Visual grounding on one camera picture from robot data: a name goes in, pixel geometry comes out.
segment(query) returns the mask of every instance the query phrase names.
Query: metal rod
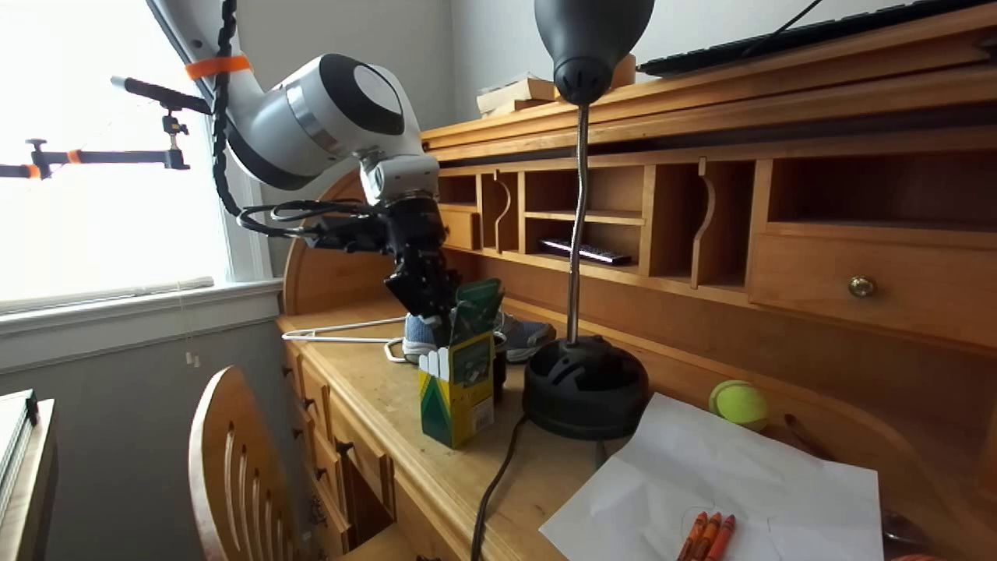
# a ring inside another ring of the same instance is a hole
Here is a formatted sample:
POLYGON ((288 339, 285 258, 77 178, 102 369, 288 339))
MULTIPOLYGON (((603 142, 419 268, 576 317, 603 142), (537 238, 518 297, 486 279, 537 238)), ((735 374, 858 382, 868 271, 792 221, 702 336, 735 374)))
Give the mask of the metal rod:
POLYGON ((590 103, 578 106, 576 176, 578 176, 578 192, 574 203, 570 257, 566 257, 566 347, 578 342, 578 304, 582 304, 578 303, 582 298, 578 245, 585 238, 585 209, 590 209, 590 103))

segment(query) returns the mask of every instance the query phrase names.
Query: tennis ball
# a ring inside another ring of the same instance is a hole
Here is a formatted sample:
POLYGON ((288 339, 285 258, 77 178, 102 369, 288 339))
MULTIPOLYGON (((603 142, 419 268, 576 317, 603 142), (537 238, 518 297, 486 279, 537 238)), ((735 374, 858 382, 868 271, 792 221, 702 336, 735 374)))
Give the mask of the tennis ball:
POLYGON ((769 401, 746 379, 715 382, 709 392, 709 411, 746 430, 763 430, 769 423, 769 401))

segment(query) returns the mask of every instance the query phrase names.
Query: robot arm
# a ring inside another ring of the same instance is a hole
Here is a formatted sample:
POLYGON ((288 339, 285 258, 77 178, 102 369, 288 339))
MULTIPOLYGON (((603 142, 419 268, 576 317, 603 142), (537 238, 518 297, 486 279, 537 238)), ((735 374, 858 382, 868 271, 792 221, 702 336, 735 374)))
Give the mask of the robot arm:
POLYGON ((224 99, 227 142, 251 178, 296 190, 324 167, 357 159, 368 216, 328 221, 309 242, 388 252, 391 297, 411 315, 445 317, 454 287, 441 261, 440 165, 419 149, 401 85, 386 68, 328 52, 260 89, 234 35, 234 0, 150 0, 150 8, 215 111, 217 97, 224 99))

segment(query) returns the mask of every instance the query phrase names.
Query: window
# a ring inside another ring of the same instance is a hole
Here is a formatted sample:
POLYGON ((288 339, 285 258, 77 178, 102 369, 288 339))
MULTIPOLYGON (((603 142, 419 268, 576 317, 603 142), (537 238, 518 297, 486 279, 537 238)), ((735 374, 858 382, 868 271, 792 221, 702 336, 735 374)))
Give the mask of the window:
MULTIPOLYGON (((30 138, 43 149, 168 149, 164 108, 113 79, 197 92, 142 0, 0 0, 0 60, 0 165, 27 165, 30 138)), ((240 276, 231 238, 266 242, 234 235, 215 201, 209 120, 174 120, 189 132, 176 134, 188 172, 116 161, 0 178, 0 315, 240 276)))

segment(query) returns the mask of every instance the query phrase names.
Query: wooden chair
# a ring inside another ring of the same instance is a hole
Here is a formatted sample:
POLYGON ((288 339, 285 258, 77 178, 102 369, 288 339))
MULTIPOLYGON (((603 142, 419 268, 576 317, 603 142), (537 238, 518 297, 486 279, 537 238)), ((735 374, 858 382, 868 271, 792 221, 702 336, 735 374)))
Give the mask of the wooden chair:
POLYGON ((221 369, 188 441, 194 522, 209 561, 309 559, 278 459, 242 370, 221 369))

